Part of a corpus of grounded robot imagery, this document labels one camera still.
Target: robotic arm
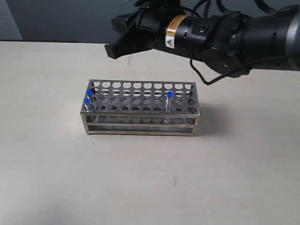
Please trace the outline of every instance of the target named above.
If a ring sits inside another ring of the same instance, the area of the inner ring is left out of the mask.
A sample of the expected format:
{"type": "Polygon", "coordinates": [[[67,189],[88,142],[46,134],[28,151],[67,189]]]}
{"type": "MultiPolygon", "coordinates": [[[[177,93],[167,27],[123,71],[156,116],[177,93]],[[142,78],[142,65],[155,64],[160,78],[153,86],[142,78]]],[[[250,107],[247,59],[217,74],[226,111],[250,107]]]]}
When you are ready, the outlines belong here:
{"type": "Polygon", "coordinates": [[[137,12],[112,19],[121,36],[105,49],[113,59],[150,49],[189,58],[206,85],[247,75],[251,69],[300,71],[299,5],[275,10],[263,0],[254,1],[270,15],[251,18],[217,0],[224,15],[207,18],[210,0],[199,1],[193,10],[181,6],[180,0],[138,0],[137,12]],[[200,17],[196,11],[204,3],[200,17]],[[204,62],[220,76],[206,81],[193,60],[204,62]]]}

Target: white table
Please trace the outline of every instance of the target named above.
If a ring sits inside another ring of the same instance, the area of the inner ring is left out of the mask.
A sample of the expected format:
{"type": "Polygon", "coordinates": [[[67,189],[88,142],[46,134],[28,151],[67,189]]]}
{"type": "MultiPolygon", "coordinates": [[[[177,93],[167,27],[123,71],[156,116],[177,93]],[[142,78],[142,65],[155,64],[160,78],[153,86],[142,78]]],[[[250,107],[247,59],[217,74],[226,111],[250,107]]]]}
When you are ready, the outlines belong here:
{"type": "Polygon", "coordinates": [[[129,68],[103,45],[0,52],[0,225],[300,224],[300,73],[206,87],[163,52],[133,55],[129,68]],[[196,81],[201,135],[86,135],[89,79],[196,81]]]}

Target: blue test tube cap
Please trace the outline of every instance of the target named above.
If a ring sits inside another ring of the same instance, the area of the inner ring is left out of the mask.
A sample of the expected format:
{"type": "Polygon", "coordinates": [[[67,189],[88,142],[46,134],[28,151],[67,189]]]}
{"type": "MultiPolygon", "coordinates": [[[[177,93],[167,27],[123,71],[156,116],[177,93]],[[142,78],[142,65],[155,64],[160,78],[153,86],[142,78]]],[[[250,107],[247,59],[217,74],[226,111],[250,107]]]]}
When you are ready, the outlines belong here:
{"type": "Polygon", "coordinates": [[[91,90],[87,90],[86,94],[88,97],[92,97],[93,96],[93,92],[91,90]]]}
{"type": "Polygon", "coordinates": [[[173,97],[173,92],[172,92],[172,91],[168,91],[167,97],[168,97],[168,98],[172,98],[172,97],[173,97]]]}
{"type": "Polygon", "coordinates": [[[84,99],[84,104],[85,105],[91,105],[91,102],[90,102],[90,100],[88,98],[85,98],[84,99]]]}

